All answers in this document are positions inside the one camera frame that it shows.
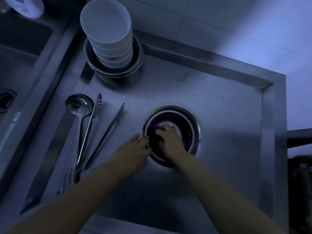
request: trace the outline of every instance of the metal ladle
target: metal ladle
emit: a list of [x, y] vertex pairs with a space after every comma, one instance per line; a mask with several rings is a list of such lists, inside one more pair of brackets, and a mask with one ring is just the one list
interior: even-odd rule
[[83, 94], [73, 94], [65, 100], [66, 109], [73, 115], [78, 117], [78, 151], [77, 160], [79, 158], [81, 149], [81, 137], [82, 137], [82, 120], [85, 116], [89, 115], [93, 109], [92, 100]]

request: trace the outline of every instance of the sink drain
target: sink drain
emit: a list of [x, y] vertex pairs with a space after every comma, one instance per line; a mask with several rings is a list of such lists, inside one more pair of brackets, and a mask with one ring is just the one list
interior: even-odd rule
[[0, 113], [6, 113], [9, 110], [16, 96], [17, 94], [13, 90], [0, 90]]
[[[165, 123], [177, 128], [179, 136], [182, 138], [185, 150], [195, 155], [199, 143], [199, 125], [195, 117], [187, 110], [177, 106], [165, 106], [155, 110], [145, 121], [143, 135], [150, 136], [151, 128], [157, 128]], [[153, 152], [150, 157], [160, 165], [172, 168], [174, 163], [166, 158], [161, 149], [151, 141], [149, 146]]]

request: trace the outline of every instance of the white bowl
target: white bowl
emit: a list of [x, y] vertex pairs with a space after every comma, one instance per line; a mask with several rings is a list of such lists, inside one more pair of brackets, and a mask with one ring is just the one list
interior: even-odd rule
[[131, 53], [124, 59], [120, 60], [120, 61], [109, 61], [106, 60], [104, 58], [101, 58], [100, 56], [96, 55], [99, 59], [99, 61], [106, 67], [108, 68], [126, 68], [127, 66], [130, 65], [132, 57], [133, 57], [133, 51], [131, 51]]
[[100, 52], [98, 52], [96, 48], [94, 48], [94, 47], [92, 47], [92, 48], [93, 48], [93, 51], [94, 51], [94, 53], [96, 55], [98, 55], [101, 58], [104, 58], [106, 60], [109, 60], [109, 61], [120, 61], [120, 60], [123, 60], [124, 58], [126, 58], [131, 53], [131, 51], [133, 51], [133, 46], [131, 45], [123, 54], [120, 54], [120, 55], [117, 55], [117, 56], [107, 56], [107, 55], [103, 55]]
[[127, 9], [115, 0], [92, 0], [81, 11], [83, 31], [96, 46], [115, 49], [132, 36], [131, 17]]
[[133, 39], [132, 36], [128, 40], [127, 43], [125, 43], [123, 46], [116, 48], [116, 49], [105, 49], [95, 46], [92, 42], [90, 42], [92, 45], [92, 48], [95, 52], [97, 52], [99, 55], [101, 55], [103, 58], [113, 57], [118, 60], [118, 58], [123, 58], [127, 56], [130, 52], [130, 49], [132, 48]]

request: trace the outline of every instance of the right hand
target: right hand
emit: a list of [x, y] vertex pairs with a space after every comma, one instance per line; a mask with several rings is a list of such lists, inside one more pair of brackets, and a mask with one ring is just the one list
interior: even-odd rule
[[158, 145], [163, 154], [172, 162], [176, 163], [181, 156], [188, 154], [175, 126], [166, 123], [160, 129], [155, 130], [155, 133], [163, 138], [164, 142], [159, 141]]

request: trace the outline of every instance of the wall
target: wall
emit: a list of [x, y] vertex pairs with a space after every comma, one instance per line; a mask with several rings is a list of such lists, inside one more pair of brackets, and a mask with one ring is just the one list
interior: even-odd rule
[[312, 128], [312, 0], [118, 1], [135, 29], [286, 74], [288, 130]]

